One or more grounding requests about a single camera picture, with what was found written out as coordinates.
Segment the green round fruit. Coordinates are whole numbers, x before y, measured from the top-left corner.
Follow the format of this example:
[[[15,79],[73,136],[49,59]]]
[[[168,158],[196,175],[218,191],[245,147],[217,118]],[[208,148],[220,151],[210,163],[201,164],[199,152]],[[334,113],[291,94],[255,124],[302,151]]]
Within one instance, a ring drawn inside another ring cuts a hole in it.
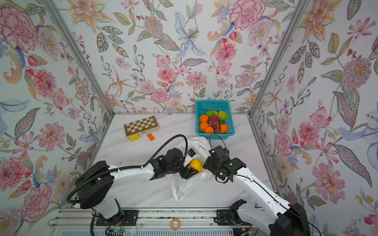
[[[211,118],[212,116],[214,116],[216,113],[215,113],[215,111],[207,111],[206,112],[206,116],[208,117],[208,118]]]

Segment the orange fruit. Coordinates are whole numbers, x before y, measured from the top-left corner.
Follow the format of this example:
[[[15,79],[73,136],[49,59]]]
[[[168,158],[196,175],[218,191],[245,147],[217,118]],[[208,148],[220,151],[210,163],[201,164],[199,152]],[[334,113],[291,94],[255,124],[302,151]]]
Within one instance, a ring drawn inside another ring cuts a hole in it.
[[[214,134],[215,130],[214,130],[213,127],[208,126],[207,128],[204,129],[204,133],[206,133],[206,134]]]
[[[201,115],[199,117],[199,122],[200,123],[207,123],[209,121],[209,117],[207,115]]]
[[[219,126],[219,133],[220,134],[227,134],[228,133],[228,126],[227,126],[227,124],[221,124]]]
[[[200,123],[200,125],[199,125],[199,129],[200,129],[200,131],[201,132],[205,132],[205,130],[206,130],[206,128],[208,128],[209,127],[209,124],[207,123],[207,122],[202,122],[202,123]]]

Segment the red dragon fruit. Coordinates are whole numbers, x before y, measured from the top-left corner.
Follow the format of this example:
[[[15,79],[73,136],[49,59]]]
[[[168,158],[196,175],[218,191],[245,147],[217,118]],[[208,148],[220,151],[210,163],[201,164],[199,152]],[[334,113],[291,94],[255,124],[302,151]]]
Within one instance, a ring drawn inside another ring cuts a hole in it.
[[[214,128],[215,133],[219,133],[219,126],[221,124],[221,120],[218,118],[217,115],[214,115],[211,118],[209,118],[209,125]]]

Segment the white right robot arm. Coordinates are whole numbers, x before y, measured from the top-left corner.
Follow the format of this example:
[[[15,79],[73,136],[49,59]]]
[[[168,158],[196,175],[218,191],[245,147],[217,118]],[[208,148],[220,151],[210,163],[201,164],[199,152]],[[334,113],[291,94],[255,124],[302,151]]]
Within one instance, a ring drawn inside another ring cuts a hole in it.
[[[240,199],[229,207],[225,220],[234,225],[250,224],[270,236],[310,236],[305,209],[291,204],[264,185],[239,158],[231,159],[227,148],[209,151],[203,165],[216,178],[242,188],[257,204]]]

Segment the yellow fruit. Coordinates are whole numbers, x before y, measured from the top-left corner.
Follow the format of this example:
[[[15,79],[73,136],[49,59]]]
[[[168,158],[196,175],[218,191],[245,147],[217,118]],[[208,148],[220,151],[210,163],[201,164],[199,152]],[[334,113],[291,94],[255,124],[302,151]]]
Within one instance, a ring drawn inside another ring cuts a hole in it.
[[[203,163],[198,159],[193,159],[189,163],[189,168],[194,169],[194,170],[196,170],[200,173],[200,172],[202,172],[202,169],[203,169]]]

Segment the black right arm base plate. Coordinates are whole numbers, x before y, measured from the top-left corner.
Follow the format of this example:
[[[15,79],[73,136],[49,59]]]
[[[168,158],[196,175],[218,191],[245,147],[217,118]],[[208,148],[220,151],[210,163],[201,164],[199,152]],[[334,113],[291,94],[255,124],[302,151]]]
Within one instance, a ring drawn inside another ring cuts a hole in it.
[[[252,223],[242,221],[237,212],[237,210],[246,203],[247,201],[239,199],[238,201],[234,202],[228,209],[216,210],[216,217],[214,218],[214,222],[218,226],[253,226]]]

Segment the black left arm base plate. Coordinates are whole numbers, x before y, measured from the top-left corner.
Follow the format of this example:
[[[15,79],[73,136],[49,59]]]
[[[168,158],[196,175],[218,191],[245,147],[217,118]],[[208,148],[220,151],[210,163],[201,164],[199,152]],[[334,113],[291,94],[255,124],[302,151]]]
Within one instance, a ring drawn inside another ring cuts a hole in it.
[[[118,211],[114,216],[106,219],[102,214],[99,214],[95,225],[96,226],[136,226],[138,220],[138,210],[124,210],[117,204]]]

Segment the translucent white plastic bag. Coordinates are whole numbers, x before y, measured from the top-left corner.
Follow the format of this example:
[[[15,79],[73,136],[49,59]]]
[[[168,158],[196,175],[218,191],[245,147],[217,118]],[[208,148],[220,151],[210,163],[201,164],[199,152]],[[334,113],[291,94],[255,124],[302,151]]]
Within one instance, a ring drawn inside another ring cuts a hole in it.
[[[194,137],[182,142],[178,149],[188,148],[184,161],[184,173],[169,176],[170,186],[176,202],[181,202],[193,189],[204,184],[211,172],[203,168],[209,157],[210,143],[204,137]]]

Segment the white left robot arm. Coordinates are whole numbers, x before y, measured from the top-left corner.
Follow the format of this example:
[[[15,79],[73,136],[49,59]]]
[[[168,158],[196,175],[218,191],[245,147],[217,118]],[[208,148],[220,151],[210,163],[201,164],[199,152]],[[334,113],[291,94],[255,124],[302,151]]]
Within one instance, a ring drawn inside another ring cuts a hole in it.
[[[144,165],[111,167],[105,161],[92,166],[75,183],[78,205],[81,209],[93,209],[107,220],[119,221],[123,217],[121,206],[111,191],[116,187],[138,181],[152,181],[169,174],[178,174],[188,180],[202,171],[203,164],[195,159],[194,150],[183,154],[170,149],[166,155],[153,158]]]

